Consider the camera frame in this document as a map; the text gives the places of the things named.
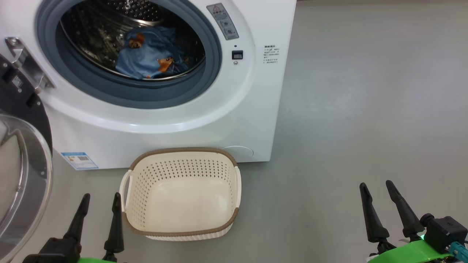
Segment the white plastic basket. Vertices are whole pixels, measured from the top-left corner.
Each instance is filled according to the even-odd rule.
[[[221,237],[241,203],[241,173],[227,152],[158,150],[137,158],[120,184],[122,219],[135,233],[165,241]]]

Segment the front-load washing machine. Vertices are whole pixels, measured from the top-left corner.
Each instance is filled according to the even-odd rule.
[[[295,0],[3,0],[3,78],[18,93],[36,88],[53,147],[76,169],[192,146],[268,161],[294,9]]]

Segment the gray floor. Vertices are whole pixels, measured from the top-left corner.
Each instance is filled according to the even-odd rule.
[[[468,4],[298,4],[273,156],[241,164],[239,216],[224,237],[152,241],[126,228],[119,262],[360,263],[366,182],[390,241],[403,238],[392,179],[419,216],[468,226]],[[91,193],[82,256],[102,257],[124,170],[76,172],[55,153],[46,214],[14,262],[63,235]]]

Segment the instruction label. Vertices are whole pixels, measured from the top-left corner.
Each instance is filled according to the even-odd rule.
[[[62,153],[62,156],[76,170],[98,169],[86,153]]]
[[[263,50],[263,63],[278,63],[279,48],[276,45],[265,46]]]
[[[208,11],[210,11],[213,18],[219,25],[219,28],[224,34],[224,38],[226,40],[236,39],[239,38],[239,34],[237,34],[237,30],[231,20],[231,17],[227,13],[226,9],[224,8],[223,4],[214,4],[206,7]]]

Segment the brown basket rim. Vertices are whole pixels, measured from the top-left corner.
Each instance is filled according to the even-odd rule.
[[[138,158],[136,158],[132,165],[130,165],[130,170],[133,171],[135,169],[136,165],[143,160],[144,158],[151,156],[151,155],[157,155],[157,154],[163,154],[163,153],[181,153],[181,152],[205,152],[205,153],[220,153],[222,155],[225,155],[227,158],[231,160],[233,165],[236,167],[237,162],[235,161],[234,157],[230,155],[228,152],[221,150],[221,149],[215,149],[215,148],[208,148],[208,147],[187,147],[187,148],[171,148],[171,149],[161,149],[161,150],[155,150],[155,151],[150,151],[147,153],[144,153],[140,155]]]
[[[133,161],[132,165],[130,166],[130,170],[133,171],[135,169],[136,165],[143,160],[144,158],[151,156],[151,155],[157,155],[157,154],[162,154],[162,153],[180,153],[180,152],[209,152],[209,153],[220,153],[227,158],[233,163],[234,167],[237,167],[237,162],[235,161],[234,157],[230,155],[228,152],[223,151],[221,149],[215,149],[215,148],[208,148],[208,147],[186,147],[186,148],[171,148],[171,149],[161,149],[161,150],[155,150],[155,151],[150,151],[147,153],[144,153],[140,155],[135,161]],[[127,218],[127,214],[125,212],[122,212],[122,219],[123,221],[127,224],[127,226],[130,228],[130,230],[136,234],[140,235],[146,235],[146,236],[162,236],[162,237],[178,237],[178,236],[194,236],[194,235],[203,235],[203,234],[212,234],[216,233],[219,231],[222,231],[226,228],[228,228],[233,222],[234,219],[237,217],[237,213],[239,212],[239,208],[236,207],[234,209],[234,213],[231,216],[231,218],[222,226],[212,228],[212,229],[206,229],[206,230],[198,230],[198,231],[189,231],[189,232],[148,232],[148,231],[141,231],[136,229],[130,221]]]

